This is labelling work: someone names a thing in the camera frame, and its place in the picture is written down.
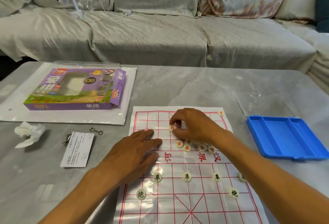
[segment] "blue plastic tray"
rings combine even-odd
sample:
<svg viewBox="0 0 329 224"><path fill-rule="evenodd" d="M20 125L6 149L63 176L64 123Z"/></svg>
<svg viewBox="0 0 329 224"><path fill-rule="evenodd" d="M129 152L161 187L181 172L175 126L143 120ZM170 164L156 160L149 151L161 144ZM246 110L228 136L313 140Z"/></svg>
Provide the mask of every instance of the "blue plastic tray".
<svg viewBox="0 0 329 224"><path fill-rule="evenodd" d="M303 119L249 116L247 124L264 157L329 159L329 152Z"/></svg>

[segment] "person's left hand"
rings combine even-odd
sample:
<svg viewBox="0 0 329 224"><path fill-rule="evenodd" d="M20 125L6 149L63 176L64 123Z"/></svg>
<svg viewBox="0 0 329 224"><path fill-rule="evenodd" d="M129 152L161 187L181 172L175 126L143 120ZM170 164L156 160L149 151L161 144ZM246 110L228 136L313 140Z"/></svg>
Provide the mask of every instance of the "person's left hand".
<svg viewBox="0 0 329 224"><path fill-rule="evenodd" d="M162 144L161 139L146 140L154 130L139 130L117 142L96 167L108 180L115 180L117 186L127 184L141 175L158 159L158 153L145 154Z"/></svg>

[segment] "gray marble table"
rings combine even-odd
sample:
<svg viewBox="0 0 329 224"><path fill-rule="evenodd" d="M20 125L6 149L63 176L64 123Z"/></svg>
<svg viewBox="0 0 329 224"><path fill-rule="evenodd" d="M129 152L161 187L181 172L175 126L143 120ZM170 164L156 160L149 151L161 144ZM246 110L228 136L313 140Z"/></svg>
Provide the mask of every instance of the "gray marble table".
<svg viewBox="0 0 329 224"><path fill-rule="evenodd" d="M0 83L19 86L41 64L28 62ZM39 142L14 149L22 139L14 134L20 123L0 122L0 223L35 224L51 211L96 166L122 137L128 135L133 106L223 107L234 134L258 152L233 92L279 93L295 116L303 118L329 149L329 96L307 76L297 71L241 70L198 67L138 66L126 124L44 124ZM281 105L262 102L260 107ZM64 141L72 131L103 130L97 135L86 168L63 169ZM281 168L329 196L329 160L273 160ZM112 223L118 190L105 201L92 223ZM277 221L265 207L270 224Z"/></svg>

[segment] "dark floor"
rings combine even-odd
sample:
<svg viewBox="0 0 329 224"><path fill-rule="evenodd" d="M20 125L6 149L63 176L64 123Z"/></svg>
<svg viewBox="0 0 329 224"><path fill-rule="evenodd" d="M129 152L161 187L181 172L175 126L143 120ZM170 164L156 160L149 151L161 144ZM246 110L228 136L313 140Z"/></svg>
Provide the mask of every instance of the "dark floor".
<svg viewBox="0 0 329 224"><path fill-rule="evenodd" d="M8 56L0 56L0 81L15 71L21 64L28 61L35 60L29 57L24 57L22 60L15 62Z"/></svg>

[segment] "dark teal pillow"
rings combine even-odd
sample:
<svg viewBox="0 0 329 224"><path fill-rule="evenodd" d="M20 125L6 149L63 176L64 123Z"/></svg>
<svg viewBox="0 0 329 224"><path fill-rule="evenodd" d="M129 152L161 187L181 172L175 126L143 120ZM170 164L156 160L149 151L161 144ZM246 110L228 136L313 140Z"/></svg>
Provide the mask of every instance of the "dark teal pillow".
<svg viewBox="0 0 329 224"><path fill-rule="evenodd" d="M315 20L318 32L329 33L329 0L315 0Z"/></svg>

